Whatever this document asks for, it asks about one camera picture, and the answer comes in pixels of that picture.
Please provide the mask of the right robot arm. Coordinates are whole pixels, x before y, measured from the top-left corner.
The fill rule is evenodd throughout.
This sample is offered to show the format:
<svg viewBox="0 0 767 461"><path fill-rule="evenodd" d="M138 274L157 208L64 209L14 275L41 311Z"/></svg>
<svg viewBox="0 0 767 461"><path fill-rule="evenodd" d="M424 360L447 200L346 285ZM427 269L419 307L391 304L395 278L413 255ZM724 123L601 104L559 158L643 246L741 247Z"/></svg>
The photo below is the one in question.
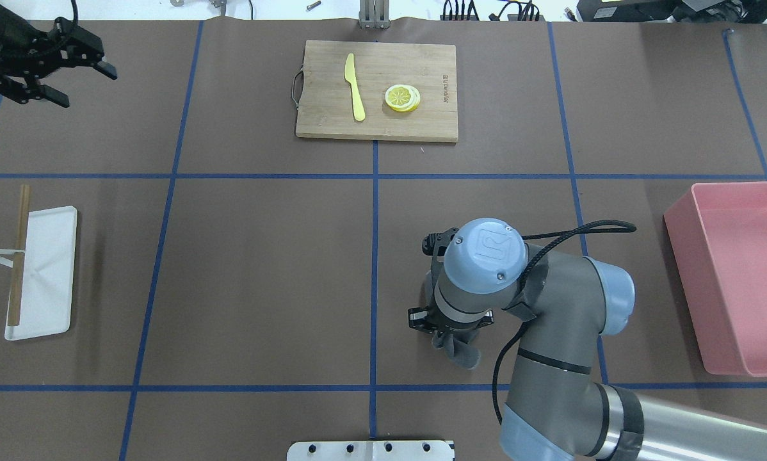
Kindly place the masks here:
<svg viewBox="0 0 767 461"><path fill-rule="evenodd" d="M521 321L498 353L491 384L499 442L513 460L767 460L766 425L592 380L597 340L626 327L635 286L624 269L557 247L574 236L636 229L594 221L545 233L544 246L497 218L427 234L426 305L409 310L409 327L473 369L482 357L473 339L494 312Z"/></svg>

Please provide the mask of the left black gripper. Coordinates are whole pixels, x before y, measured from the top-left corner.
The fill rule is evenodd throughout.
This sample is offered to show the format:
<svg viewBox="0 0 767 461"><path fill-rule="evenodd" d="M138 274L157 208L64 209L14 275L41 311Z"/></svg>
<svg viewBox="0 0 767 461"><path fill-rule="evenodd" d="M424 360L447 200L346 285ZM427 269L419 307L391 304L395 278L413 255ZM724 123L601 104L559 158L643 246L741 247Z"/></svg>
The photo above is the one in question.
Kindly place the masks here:
<svg viewBox="0 0 767 461"><path fill-rule="evenodd" d="M44 56L52 55L58 68L90 67L112 81L118 79L114 65L105 57L102 39L77 24L77 3L71 1L72 20L56 18L51 35L33 27L29 21L0 4L0 95L20 104L48 101L69 108L67 94L38 79L18 82L9 73L26 75Z"/></svg>

